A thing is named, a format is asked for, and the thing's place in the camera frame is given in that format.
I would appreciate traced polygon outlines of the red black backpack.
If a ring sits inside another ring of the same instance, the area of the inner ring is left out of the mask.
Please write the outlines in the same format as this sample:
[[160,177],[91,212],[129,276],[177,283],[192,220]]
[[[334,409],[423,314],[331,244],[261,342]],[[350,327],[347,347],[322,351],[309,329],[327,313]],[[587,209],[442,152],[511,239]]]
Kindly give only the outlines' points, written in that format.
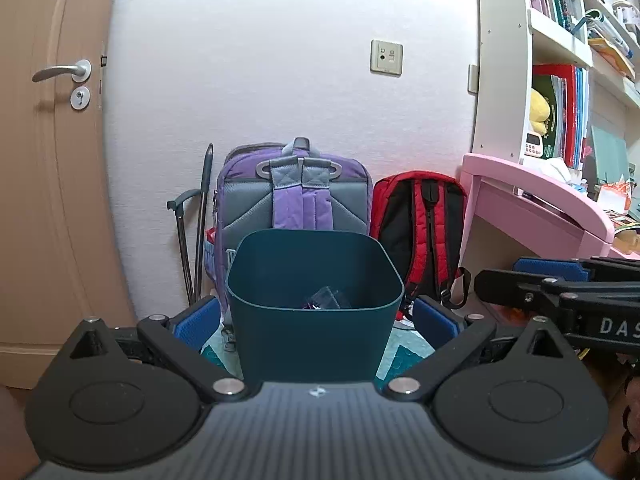
[[376,182],[370,237],[405,284],[406,300],[427,296],[449,310],[465,306],[471,273],[460,266],[468,194],[454,178],[411,170]]

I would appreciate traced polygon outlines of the red folders on shelf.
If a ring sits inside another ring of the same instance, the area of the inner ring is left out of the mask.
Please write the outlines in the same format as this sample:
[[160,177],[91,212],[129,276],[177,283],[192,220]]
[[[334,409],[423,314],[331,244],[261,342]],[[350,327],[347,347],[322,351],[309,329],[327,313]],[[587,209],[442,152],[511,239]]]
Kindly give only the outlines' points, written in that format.
[[561,157],[570,169],[582,169],[589,122],[588,70],[570,64],[533,66],[533,89],[548,104],[542,122],[542,157]]

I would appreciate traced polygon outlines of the pink desk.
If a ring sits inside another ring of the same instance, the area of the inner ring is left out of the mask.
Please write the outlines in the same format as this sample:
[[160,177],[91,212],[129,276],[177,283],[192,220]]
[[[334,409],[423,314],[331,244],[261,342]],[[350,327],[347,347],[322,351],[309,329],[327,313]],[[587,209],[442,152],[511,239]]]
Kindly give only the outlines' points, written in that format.
[[598,205],[539,171],[466,154],[460,182],[468,191],[461,262],[472,272],[502,263],[520,245],[546,259],[606,257],[614,226]]

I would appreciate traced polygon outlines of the white bookshelf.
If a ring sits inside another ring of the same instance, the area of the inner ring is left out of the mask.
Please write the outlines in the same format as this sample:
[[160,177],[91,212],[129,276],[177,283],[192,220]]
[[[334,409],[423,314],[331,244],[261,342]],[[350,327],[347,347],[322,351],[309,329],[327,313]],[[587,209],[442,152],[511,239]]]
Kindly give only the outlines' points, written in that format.
[[536,64],[573,64],[596,83],[590,98],[596,125],[621,136],[629,160],[639,162],[639,85],[530,0],[478,0],[480,74],[472,151],[521,162]]

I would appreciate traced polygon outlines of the purple grey backpack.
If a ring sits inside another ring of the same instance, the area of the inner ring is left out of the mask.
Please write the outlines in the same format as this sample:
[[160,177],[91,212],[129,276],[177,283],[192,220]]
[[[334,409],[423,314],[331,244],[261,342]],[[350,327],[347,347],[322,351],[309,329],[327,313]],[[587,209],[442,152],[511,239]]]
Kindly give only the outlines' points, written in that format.
[[204,266],[220,304],[221,344],[235,350],[224,281],[240,241],[265,229],[337,230],[367,234],[372,182],[356,159],[322,153],[299,136],[231,151],[217,178],[214,226],[206,231]]

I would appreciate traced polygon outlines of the light brown wooden door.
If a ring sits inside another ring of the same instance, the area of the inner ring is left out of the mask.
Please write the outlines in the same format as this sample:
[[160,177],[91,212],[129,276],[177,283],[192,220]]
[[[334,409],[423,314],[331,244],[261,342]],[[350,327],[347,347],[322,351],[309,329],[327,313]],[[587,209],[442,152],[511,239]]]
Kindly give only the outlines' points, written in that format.
[[1,0],[1,381],[30,389],[77,324],[134,318],[108,202],[113,0]]

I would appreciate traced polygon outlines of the yellow plush toy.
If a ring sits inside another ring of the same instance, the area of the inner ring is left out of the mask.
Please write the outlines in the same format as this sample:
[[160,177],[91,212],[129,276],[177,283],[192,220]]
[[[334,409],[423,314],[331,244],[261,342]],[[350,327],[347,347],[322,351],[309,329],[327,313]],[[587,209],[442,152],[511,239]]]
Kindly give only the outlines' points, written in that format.
[[530,89],[529,123],[532,130],[545,136],[551,110],[548,101],[536,89]]

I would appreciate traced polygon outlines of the dark teal trash bin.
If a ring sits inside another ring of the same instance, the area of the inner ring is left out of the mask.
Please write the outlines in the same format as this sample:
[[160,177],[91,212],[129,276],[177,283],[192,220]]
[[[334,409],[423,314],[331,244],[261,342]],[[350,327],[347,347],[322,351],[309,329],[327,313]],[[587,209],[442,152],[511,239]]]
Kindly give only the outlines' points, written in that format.
[[227,276],[246,382],[368,382],[390,338],[404,282],[382,245],[340,231],[263,230]]

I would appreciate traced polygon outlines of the beige wall socket plate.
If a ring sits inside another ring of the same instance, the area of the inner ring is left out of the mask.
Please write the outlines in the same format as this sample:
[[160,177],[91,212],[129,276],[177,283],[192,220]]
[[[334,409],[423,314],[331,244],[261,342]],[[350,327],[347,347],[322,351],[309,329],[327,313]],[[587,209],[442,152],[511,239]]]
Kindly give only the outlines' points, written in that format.
[[373,39],[371,41],[370,71],[372,73],[399,77],[404,64],[404,46],[393,42]]

